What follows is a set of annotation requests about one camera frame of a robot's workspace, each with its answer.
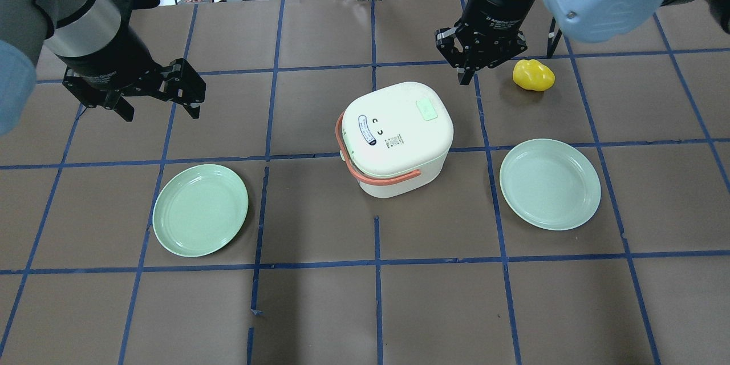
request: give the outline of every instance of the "blue tape line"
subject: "blue tape line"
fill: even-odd
[[[464,0],[461,1],[461,8],[465,6]],[[477,108],[479,110],[479,120],[482,126],[482,138],[484,139],[484,147],[491,147],[489,144],[489,136],[487,134],[487,128],[484,118],[484,107],[482,105],[482,92],[479,85],[478,74],[474,75],[474,90],[477,96]],[[492,194],[492,202],[494,206],[494,219],[497,226],[497,237],[500,240],[500,261],[502,264],[502,273],[504,277],[504,292],[506,295],[506,307],[509,313],[509,328],[512,331],[512,342],[514,346],[514,360],[517,365],[522,365],[522,355],[520,353],[520,340],[517,333],[517,319],[514,316],[514,302],[512,298],[512,284],[509,281],[509,259],[508,253],[506,252],[506,245],[504,245],[504,232],[502,231],[501,215],[500,215],[500,199],[497,196],[496,182],[494,178],[494,167],[492,163],[492,155],[489,149],[484,150],[487,156],[487,171],[489,174],[489,186]]]
[[[728,143],[730,139],[712,139],[716,143]],[[602,147],[635,147],[647,145],[681,145],[681,144],[707,144],[707,139],[688,140],[659,140],[659,141],[613,141],[601,142]],[[569,143],[575,148],[597,147],[596,143]],[[514,145],[492,146],[490,151],[504,151],[513,149]],[[449,152],[480,152],[484,147],[454,147]],[[331,158],[339,157],[339,152],[313,152],[303,154],[279,154],[270,155],[269,160],[298,160],[302,158]],[[199,157],[199,158],[176,158],[172,160],[131,160],[131,161],[101,161],[97,163],[65,163],[65,164],[27,164],[27,165],[0,165],[2,170],[34,170],[45,168],[84,168],[84,167],[127,167],[128,165],[160,165],[165,164],[193,164],[193,163],[232,163],[238,161],[261,161],[266,160],[265,155],[252,155],[250,157]]]
[[[31,269],[30,274],[115,274],[120,272],[136,272],[136,267],[102,266],[97,268],[38,268]]]
[[[62,158],[60,158],[60,164],[63,165],[63,163],[66,162],[66,157],[68,157],[68,150],[71,149],[71,141],[74,139],[74,134],[76,133],[76,127],[79,125],[79,118],[81,117],[81,113],[83,113],[83,108],[81,104],[79,104],[79,108],[76,110],[76,116],[74,118],[74,123],[71,126],[70,132],[68,132],[68,139],[66,140],[66,147],[63,149],[63,155]],[[13,326],[13,320],[15,319],[15,313],[18,312],[18,305],[21,303],[21,297],[23,296],[23,290],[26,287],[26,281],[28,280],[28,275],[31,271],[31,265],[33,265],[33,259],[36,256],[36,251],[38,250],[38,244],[41,240],[41,235],[43,235],[43,228],[45,228],[45,222],[48,219],[48,212],[50,211],[50,206],[53,203],[53,196],[55,196],[55,191],[58,188],[58,181],[60,181],[60,174],[62,173],[62,168],[58,168],[58,171],[55,173],[55,179],[53,180],[53,185],[51,186],[50,193],[48,194],[48,201],[46,201],[46,206],[43,210],[43,216],[41,217],[41,222],[38,225],[38,230],[36,232],[36,237],[33,240],[33,246],[31,247],[31,251],[28,255],[28,261],[26,261],[26,268],[23,269],[23,277],[21,278],[21,283],[18,285],[18,292],[15,293],[15,300],[13,302],[13,308],[10,310],[10,315],[8,316],[7,323],[5,324],[5,331],[2,334],[2,340],[0,340],[0,358],[2,358],[3,351],[5,351],[5,344],[7,343],[8,336],[10,336],[10,329]]]
[[[631,256],[634,258],[722,257],[730,256],[730,250],[659,251],[654,253],[633,253]]]
[[[261,208],[258,211],[258,235],[256,236],[256,257],[253,270],[253,284],[251,287],[251,310],[256,309],[258,303],[258,275],[261,271],[261,248],[263,247],[263,222],[266,217],[266,190],[269,186],[269,166],[263,169],[263,188],[261,189]]]
[[[666,50],[658,51],[616,51],[612,53],[585,53],[567,55],[565,58],[612,58],[613,56],[662,56],[667,55]]]
[[[378,68],[378,59],[375,55],[375,0],[370,0],[370,40],[372,43],[372,91],[378,89],[378,77],[375,70]]]
[[[318,70],[349,70],[352,68],[370,67],[371,64],[342,64],[341,66],[311,66],[311,67],[294,67],[280,68],[279,71],[318,71]]]
[[[672,53],[675,55],[689,55],[697,53],[727,53],[728,51],[730,51],[730,48],[692,48],[691,50],[674,50],[672,48]]]
[[[437,64],[448,64],[445,59],[437,59],[430,61],[403,61],[394,63],[377,63],[378,67],[401,67],[401,66],[436,66]]]
[[[378,331],[378,365],[383,365],[383,287],[380,281],[380,217],[374,218],[375,225],[375,318]]]
[[[143,267],[143,272],[246,271],[255,268],[256,265],[252,263],[188,266],[146,266]]]
[[[285,0],[281,0],[279,4],[279,24],[276,32],[276,49],[274,50],[274,74],[271,77],[271,98],[269,98],[269,122],[266,126],[266,161],[271,156],[271,131],[274,127],[274,103],[276,102],[276,82],[279,76],[279,51],[281,50],[281,27],[284,22],[284,4]]]
[[[692,48],[691,50],[673,50],[676,55],[685,54],[696,54],[696,53],[723,53],[730,51],[730,48]],[[580,55],[574,55],[575,58],[605,58],[609,56],[649,56],[649,55],[667,55],[666,51],[626,51],[626,52],[614,52],[614,53],[586,53]],[[569,55],[553,55],[553,59],[567,59]],[[547,59],[545,55],[534,55],[534,56],[515,56],[511,60],[519,59]],[[403,61],[403,62],[391,62],[391,63],[375,63],[376,67],[395,67],[395,66],[430,66],[431,64],[448,64],[445,59],[441,60],[427,60],[427,61]],[[340,66],[303,66],[303,67],[286,67],[279,68],[279,71],[313,71],[313,70],[338,70],[338,69],[349,69],[349,68],[363,68],[373,66],[370,64],[340,64]],[[247,70],[218,70],[218,71],[201,71],[198,74],[201,76],[223,76],[226,74],[259,74],[259,73],[273,73],[273,68],[250,68]],[[60,84],[63,80],[39,80],[36,84]]]
[[[221,71],[201,71],[201,76],[225,76],[226,74],[258,74],[273,73],[273,68],[252,68],[248,70],[221,70]]]
[[[677,62],[675,52],[672,50],[670,41],[667,39],[667,33],[664,32],[664,27],[662,27],[662,23],[659,21],[659,17],[657,16],[656,13],[654,14],[654,22],[656,23],[656,26],[659,28],[659,33],[662,35],[662,40],[664,41],[664,45],[667,48],[668,53],[670,53],[670,59],[672,59],[672,64],[673,64],[673,66],[675,66],[675,71],[677,72],[677,76],[679,77],[680,82],[682,83],[682,88],[685,90],[685,94],[687,95],[687,99],[689,100],[689,103],[692,106],[694,115],[697,117],[699,126],[702,128],[702,133],[704,133],[704,137],[707,139],[707,144],[709,144],[709,149],[712,151],[712,156],[715,157],[715,162],[717,163],[717,168],[720,170],[720,175],[722,175],[723,181],[725,181],[725,188],[727,189],[728,193],[730,193],[730,180],[728,179],[727,172],[725,172],[725,167],[723,166],[723,162],[722,162],[722,160],[720,160],[720,154],[717,152],[717,147],[715,147],[715,143],[712,141],[712,137],[709,136],[709,129],[707,129],[707,125],[704,123],[704,120],[702,119],[702,114],[699,112],[699,108],[697,107],[697,104],[694,101],[694,97],[692,96],[692,91],[689,89],[689,86],[687,85],[687,80],[685,79],[684,75],[682,74],[680,65]]]
[[[641,286],[639,285],[639,278],[636,276],[636,268],[634,267],[634,260],[631,258],[631,248],[628,246],[628,240],[624,238],[624,227],[623,220],[621,218],[621,212],[618,210],[618,202],[616,201],[616,194],[613,191],[613,183],[611,183],[611,176],[608,172],[608,166],[606,165],[606,158],[603,154],[602,143],[599,139],[598,132],[595,129],[594,118],[591,113],[591,107],[586,97],[586,89],[583,87],[581,79],[581,72],[578,71],[578,64],[576,59],[573,58],[573,48],[570,45],[570,40],[565,38],[565,45],[568,48],[568,54],[571,56],[570,63],[573,66],[573,72],[578,85],[578,90],[581,92],[581,99],[583,101],[584,108],[586,109],[587,120],[591,126],[591,133],[593,134],[595,141],[595,149],[598,151],[599,159],[601,162],[601,168],[606,181],[606,188],[611,198],[611,206],[613,207],[613,214],[616,218],[621,242],[623,243],[623,250],[626,257],[626,263],[628,263],[628,270],[631,274],[631,282],[634,284],[634,292],[636,292],[636,300],[639,303],[639,311],[641,312],[642,320],[644,321],[644,330],[646,330],[647,339],[649,341],[649,347],[651,349],[652,357],[654,357],[655,365],[662,365],[662,361],[659,359],[659,350],[657,350],[656,342],[654,340],[654,332],[652,332],[651,324],[649,322],[649,316],[647,315],[646,305],[644,304],[644,297],[642,295]]]
[[[730,250],[695,250],[695,251],[657,251],[649,253],[631,253],[632,258],[701,258],[730,256]],[[569,254],[569,255],[516,255],[509,256],[509,262],[543,262],[543,261],[591,261],[615,260],[626,258],[626,254]],[[459,263],[501,263],[501,257],[469,257],[469,258],[404,258],[376,260],[329,261],[312,263],[261,263],[259,269],[312,269],[338,268],[348,266],[385,265],[440,265]],[[42,268],[31,269],[34,274],[114,274],[136,272],[136,267],[95,267],[95,268]],[[254,263],[235,263],[193,266],[145,266],[143,272],[185,272],[185,271],[248,271],[256,269]],[[22,275],[23,269],[2,269],[0,275]]]
[[[195,29],[195,21],[198,17],[198,4],[193,5],[193,16],[190,18],[190,28],[188,29],[188,38],[185,40],[185,52],[183,53],[182,58],[187,59],[188,53],[190,53],[190,43],[193,40],[193,32]],[[157,196],[159,196],[160,189],[162,186],[162,175],[165,171],[165,162],[167,159],[167,151],[170,146],[170,137],[172,136],[172,126],[175,123],[175,110],[177,108],[177,105],[173,104],[170,108],[170,116],[169,120],[167,120],[167,133],[165,134],[165,142],[162,146],[162,154],[161,154],[161,161],[160,161],[160,170],[159,173],[157,173],[157,181],[155,183],[155,190],[152,194],[152,204],[149,206],[149,215],[148,215],[148,224],[147,229],[144,230],[144,239],[143,243],[141,243],[141,250],[139,251],[139,261],[137,263],[136,267],[136,274],[135,274],[135,284],[132,287],[132,294],[129,300],[129,309],[127,310],[127,319],[124,325],[124,333],[122,334],[122,343],[119,350],[119,360],[117,362],[117,365],[122,365],[124,363],[124,357],[126,355],[127,350],[127,342],[129,340],[129,331],[131,328],[132,318],[135,314],[135,305],[136,305],[136,297],[137,293],[139,291],[139,281],[141,280],[141,274],[143,273],[144,268],[144,257],[147,255],[147,247],[149,244],[149,228],[152,227],[152,216],[153,211],[155,208],[155,203],[157,202]]]
[[[621,258],[626,258],[626,254],[525,255],[519,257],[509,257],[509,262],[595,261],[618,260]]]
[[[208,158],[177,158],[166,160],[167,164],[188,164],[188,163],[232,163],[235,161],[259,161],[266,160],[263,155],[252,155],[250,157],[208,157]]]
[[[188,38],[185,40],[185,51],[182,58],[187,59],[190,53],[190,43],[193,40],[193,29],[195,28],[195,19],[198,17],[198,4],[193,4],[193,17],[190,18],[190,28],[188,29]]]
[[[342,268],[345,266],[375,266],[373,260],[352,261],[325,261],[311,263],[262,263],[260,269],[311,269],[311,268]]]
[[[449,149],[449,152],[482,152],[484,147],[456,147]]]
[[[0,170],[39,170],[42,168],[60,168],[60,164],[0,165]]]
[[[302,158],[331,158],[339,157],[339,152],[319,152],[315,154],[290,154],[290,155],[272,155],[272,160],[299,160]]]
[[[381,260],[381,265],[435,265],[449,263],[501,263],[501,257],[478,258],[407,258]]]
[[[248,343],[246,344],[246,365],[251,365],[253,360],[253,326],[248,328]]]

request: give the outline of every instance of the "yellow bell pepper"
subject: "yellow bell pepper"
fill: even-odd
[[[555,74],[536,59],[521,59],[514,65],[514,82],[525,90],[545,91],[555,84]]]

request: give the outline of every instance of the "white rice cooker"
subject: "white rice cooker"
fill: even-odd
[[[360,187],[390,198],[433,181],[453,141],[453,123],[430,87],[405,82],[363,95],[335,129],[340,156]]]

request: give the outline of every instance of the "plate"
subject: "plate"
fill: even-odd
[[[585,224],[601,201],[595,168],[578,150],[560,141],[525,141],[504,157],[500,185],[509,207],[546,230]]]
[[[248,212],[248,191],[229,168],[203,164],[165,185],[155,202],[152,227],[167,251],[205,256],[229,243]]]

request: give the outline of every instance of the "sticker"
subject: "sticker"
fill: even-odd
[[[386,147],[388,148],[393,148],[401,144],[403,144],[403,137],[400,134],[395,137],[391,137],[390,139],[386,139]]]
[[[372,133],[370,132],[370,127],[367,125],[367,117],[364,115],[358,116],[358,123],[360,125],[360,133],[362,133],[363,138],[365,138],[365,141],[367,141],[367,144],[375,145],[377,141],[375,141],[375,137],[373,137]]]

